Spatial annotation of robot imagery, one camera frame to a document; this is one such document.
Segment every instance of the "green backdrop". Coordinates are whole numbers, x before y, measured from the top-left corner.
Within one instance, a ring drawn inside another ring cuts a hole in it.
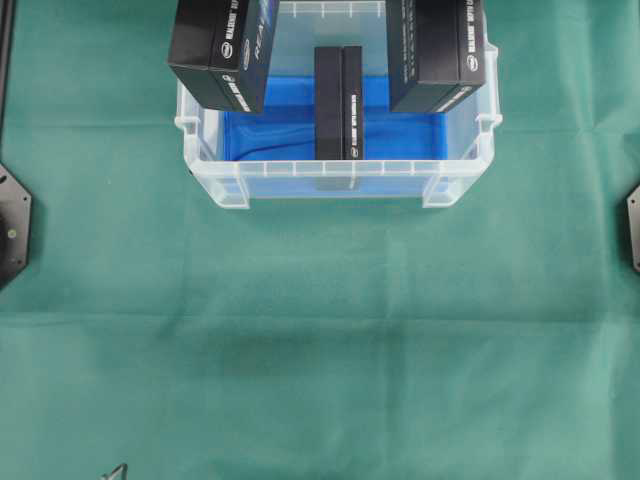
[[[505,123],[452,209],[217,208],[173,0],[19,0],[2,159],[0,476],[637,479],[637,0],[487,0]]]

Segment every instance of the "black product box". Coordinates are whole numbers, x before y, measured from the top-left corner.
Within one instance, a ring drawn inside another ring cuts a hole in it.
[[[179,0],[168,64],[204,108],[260,113],[279,0]]]
[[[447,112],[485,83],[483,0],[388,0],[393,112]]]
[[[364,157],[362,47],[315,49],[316,160]]]

